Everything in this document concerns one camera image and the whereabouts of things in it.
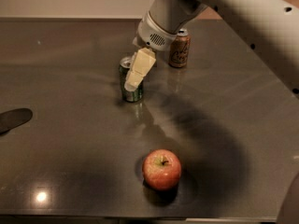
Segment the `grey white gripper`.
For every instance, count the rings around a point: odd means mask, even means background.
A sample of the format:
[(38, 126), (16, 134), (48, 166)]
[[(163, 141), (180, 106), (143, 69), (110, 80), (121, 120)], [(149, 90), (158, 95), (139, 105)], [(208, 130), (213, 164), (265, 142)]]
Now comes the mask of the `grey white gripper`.
[(168, 50), (175, 38), (176, 35), (169, 34), (162, 29), (147, 12), (138, 24), (133, 40), (133, 44), (140, 49), (133, 55), (126, 83), (138, 87), (156, 63), (156, 53), (151, 49), (155, 51)]

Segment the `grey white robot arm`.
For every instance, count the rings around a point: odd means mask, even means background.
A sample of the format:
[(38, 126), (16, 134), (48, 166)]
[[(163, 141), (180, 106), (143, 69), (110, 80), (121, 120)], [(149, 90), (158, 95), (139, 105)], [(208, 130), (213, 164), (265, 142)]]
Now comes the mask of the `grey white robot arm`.
[(135, 91), (178, 31), (213, 8), (291, 91), (299, 93), (299, 8), (284, 0), (154, 0), (138, 24), (124, 88)]

